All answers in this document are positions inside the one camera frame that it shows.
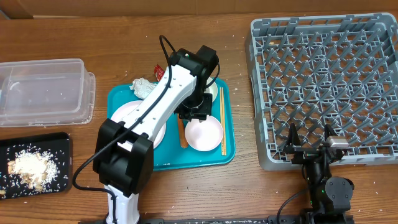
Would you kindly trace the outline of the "large white plate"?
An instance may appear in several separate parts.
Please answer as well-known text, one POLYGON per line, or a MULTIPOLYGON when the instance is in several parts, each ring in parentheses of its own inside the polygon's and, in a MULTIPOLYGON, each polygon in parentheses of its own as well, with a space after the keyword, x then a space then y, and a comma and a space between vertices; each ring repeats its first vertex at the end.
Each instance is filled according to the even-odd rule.
MULTIPOLYGON (((115 121, 115 122, 120 121, 123 117, 127 116, 129 114, 129 112, 136 109, 141 103, 142 103, 142 100, 136 100, 136 101, 131 101, 131 102, 128 102, 128 103, 122 105, 113 113, 111 120, 115 121)), ((155 138, 154 149, 156 149, 156 147, 163 140, 163 138, 165 136, 165 132, 166 132, 166 124, 164 124, 162 126, 158 135, 155 138)))

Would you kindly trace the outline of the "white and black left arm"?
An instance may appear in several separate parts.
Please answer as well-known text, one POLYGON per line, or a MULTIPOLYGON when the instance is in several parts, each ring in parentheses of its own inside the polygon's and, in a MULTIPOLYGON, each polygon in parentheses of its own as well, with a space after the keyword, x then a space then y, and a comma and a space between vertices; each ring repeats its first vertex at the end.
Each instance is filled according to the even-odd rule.
POLYGON ((168 56, 169 66, 156 87, 119 121, 100 126, 93 170, 108 193, 105 223, 137 223, 139 193, 154 168, 154 140, 170 116, 205 120, 212 96, 206 82, 219 67, 216 51, 202 45, 197 53, 179 49, 168 56))

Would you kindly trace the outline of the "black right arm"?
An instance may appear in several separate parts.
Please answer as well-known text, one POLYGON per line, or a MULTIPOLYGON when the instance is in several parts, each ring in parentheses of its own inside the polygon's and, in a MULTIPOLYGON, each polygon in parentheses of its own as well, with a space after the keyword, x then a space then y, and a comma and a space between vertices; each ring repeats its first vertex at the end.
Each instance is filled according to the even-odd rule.
POLYGON ((354 223, 346 216, 351 209, 354 183, 344 177, 332 176, 330 164, 343 158, 349 144, 343 136, 335 133, 327 124, 324 126, 324 141, 318 147, 302 146, 297 129, 292 123, 283 151, 293 155, 292 164, 302 166, 307 188, 288 198, 279 208, 277 223, 354 223), (304 208, 297 216, 281 217, 283 208, 293 199, 308 192, 310 208, 304 208))

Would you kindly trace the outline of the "white tissue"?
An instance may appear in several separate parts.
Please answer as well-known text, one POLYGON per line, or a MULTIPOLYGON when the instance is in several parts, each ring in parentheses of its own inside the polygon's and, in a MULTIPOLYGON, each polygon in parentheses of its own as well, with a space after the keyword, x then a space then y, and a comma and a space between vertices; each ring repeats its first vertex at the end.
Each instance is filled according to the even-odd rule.
POLYGON ((156 85, 156 83, 151 83, 145 78, 138 78, 132 82, 132 85, 129 88, 139 99, 144 100, 156 85))

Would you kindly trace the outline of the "rice and food scraps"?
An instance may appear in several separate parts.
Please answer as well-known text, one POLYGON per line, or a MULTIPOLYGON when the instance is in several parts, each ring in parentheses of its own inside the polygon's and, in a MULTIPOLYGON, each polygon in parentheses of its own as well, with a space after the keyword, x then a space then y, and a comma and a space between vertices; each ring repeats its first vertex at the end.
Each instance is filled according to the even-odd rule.
POLYGON ((50 152, 23 150, 8 159, 6 172, 1 174, 1 198, 14 198, 52 192, 60 173, 50 152))

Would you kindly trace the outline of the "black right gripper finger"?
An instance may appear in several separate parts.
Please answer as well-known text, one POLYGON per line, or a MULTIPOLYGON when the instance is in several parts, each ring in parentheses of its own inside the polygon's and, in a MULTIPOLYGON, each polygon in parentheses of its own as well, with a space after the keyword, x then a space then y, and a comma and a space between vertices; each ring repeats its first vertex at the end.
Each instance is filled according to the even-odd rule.
POLYGON ((334 135, 335 135, 335 131, 333 130, 331 125, 330 124, 326 124, 324 126, 324 138, 328 139, 330 136, 334 136, 334 135))
POLYGON ((297 128, 294 123, 289 126, 289 134, 285 143, 287 146, 301 146, 297 128))

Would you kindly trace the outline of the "red snack wrapper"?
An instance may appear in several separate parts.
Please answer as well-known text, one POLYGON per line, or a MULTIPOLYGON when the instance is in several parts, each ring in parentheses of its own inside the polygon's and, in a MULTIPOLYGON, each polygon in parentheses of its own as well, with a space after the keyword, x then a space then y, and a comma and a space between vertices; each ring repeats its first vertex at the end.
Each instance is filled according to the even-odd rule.
POLYGON ((164 76, 165 70, 159 65, 157 64, 154 67, 154 75, 157 79, 157 81, 160 81, 162 79, 162 77, 164 76))

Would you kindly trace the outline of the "orange carrot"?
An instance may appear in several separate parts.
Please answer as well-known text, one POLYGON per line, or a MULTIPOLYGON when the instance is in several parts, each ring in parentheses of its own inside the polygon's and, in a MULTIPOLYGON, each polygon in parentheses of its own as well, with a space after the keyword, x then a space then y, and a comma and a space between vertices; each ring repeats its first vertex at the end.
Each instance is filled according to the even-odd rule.
POLYGON ((178 134, 180 139, 180 145, 182 148, 188 147, 188 142, 185 137, 185 127, 183 121, 180 119, 179 114, 177 115, 177 124, 178 124, 178 134))

